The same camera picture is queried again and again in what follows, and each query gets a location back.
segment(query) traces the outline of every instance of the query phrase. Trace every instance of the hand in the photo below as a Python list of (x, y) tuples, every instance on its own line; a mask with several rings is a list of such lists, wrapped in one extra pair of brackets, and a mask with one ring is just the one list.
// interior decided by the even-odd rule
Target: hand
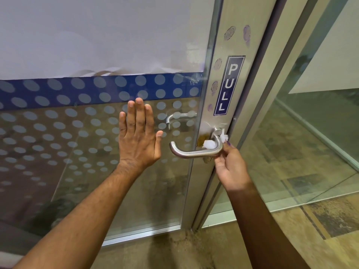
[(214, 162), (218, 178), (226, 191), (243, 189), (251, 183), (245, 161), (231, 144), (223, 144), (223, 152)]
[(163, 131), (154, 133), (152, 108), (141, 98), (128, 102), (128, 114), (119, 114), (119, 168), (137, 178), (161, 157)]

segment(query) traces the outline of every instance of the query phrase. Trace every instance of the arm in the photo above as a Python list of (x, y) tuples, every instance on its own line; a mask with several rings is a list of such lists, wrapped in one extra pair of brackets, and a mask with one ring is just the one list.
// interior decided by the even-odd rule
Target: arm
[(90, 268), (111, 222), (136, 178), (161, 157), (162, 131), (154, 133), (153, 112), (143, 100), (119, 114), (120, 161), (116, 170), (34, 246), (14, 267)]
[(239, 151), (224, 144), (215, 159), (219, 180), (227, 191), (253, 269), (308, 268), (263, 202)]

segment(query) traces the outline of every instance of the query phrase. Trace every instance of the floor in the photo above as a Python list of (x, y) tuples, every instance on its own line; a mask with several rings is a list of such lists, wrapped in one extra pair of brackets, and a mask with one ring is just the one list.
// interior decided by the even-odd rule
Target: floor
[[(359, 194), (275, 212), (312, 269), (359, 268)], [(92, 269), (251, 268), (236, 222), (177, 231), (101, 249)]]

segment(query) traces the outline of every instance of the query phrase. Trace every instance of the forearm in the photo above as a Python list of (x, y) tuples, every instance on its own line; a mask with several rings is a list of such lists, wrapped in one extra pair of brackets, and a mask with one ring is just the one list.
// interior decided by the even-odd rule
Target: forearm
[(252, 182), (228, 190), (253, 269), (309, 268), (276, 223)]
[(136, 176), (119, 166), (14, 268), (90, 268)]

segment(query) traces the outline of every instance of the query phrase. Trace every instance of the person's left arm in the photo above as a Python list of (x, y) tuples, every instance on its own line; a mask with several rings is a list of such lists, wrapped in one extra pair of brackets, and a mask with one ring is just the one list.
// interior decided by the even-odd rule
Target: person's left arm
[(151, 106), (128, 102), (119, 114), (120, 161), (115, 171), (14, 267), (90, 268), (122, 200), (136, 178), (161, 157)]

